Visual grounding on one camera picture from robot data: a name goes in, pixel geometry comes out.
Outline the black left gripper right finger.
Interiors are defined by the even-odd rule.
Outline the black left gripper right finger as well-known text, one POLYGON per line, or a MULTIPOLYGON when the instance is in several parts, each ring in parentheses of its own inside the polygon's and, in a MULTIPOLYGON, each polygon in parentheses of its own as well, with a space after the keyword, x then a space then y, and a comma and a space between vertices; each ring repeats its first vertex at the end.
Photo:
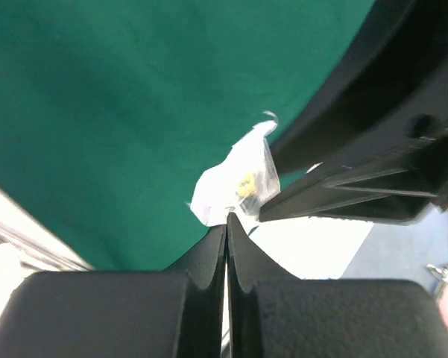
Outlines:
POLYGON ((233 357, 448 357, 448 330, 408 280, 301 280, 227 218, 233 357))

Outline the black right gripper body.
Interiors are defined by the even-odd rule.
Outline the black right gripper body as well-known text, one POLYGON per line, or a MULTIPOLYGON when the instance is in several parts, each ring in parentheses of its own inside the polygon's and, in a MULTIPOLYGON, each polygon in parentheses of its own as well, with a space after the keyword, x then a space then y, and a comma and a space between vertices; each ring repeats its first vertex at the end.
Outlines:
POLYGON ((280 175, 303 176, 262 206, 263 222, 448 210, 448 1, 376 1, 271 153, 280 175))

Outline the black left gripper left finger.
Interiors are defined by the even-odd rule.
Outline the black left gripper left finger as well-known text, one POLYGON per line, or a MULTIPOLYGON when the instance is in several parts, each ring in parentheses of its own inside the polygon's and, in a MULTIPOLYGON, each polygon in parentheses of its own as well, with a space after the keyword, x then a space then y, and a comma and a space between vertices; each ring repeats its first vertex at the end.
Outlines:
POLYGON ((218 357, 227 229, 163 271, 42 271, 0 317, 0 357, 218 357))

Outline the clear suture packet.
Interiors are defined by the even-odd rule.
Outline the clear suture packet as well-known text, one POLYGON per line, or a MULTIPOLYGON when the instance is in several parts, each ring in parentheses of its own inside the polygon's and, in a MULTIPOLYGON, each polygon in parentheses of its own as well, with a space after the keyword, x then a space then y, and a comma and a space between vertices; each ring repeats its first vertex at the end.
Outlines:
POLYGON ((279 119, 271 111, 255 124, 217 166, 207 169, 195 184, 188 207, 199 222, 212 227, 234 213, 247 227, 255 227, 264 204, 280 193, 280 179, 267 141, 279 119))

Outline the dark green surgical drape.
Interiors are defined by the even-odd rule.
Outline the dark green surgical drape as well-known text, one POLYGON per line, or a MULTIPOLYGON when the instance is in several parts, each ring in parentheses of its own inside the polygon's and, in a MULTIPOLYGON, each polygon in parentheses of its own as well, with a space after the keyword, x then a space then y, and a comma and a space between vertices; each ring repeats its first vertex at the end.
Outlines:
POLYGON ((0 1, 0 189, 96 269, 164 269, 201 173, 288 127, 372 5, 0 1))

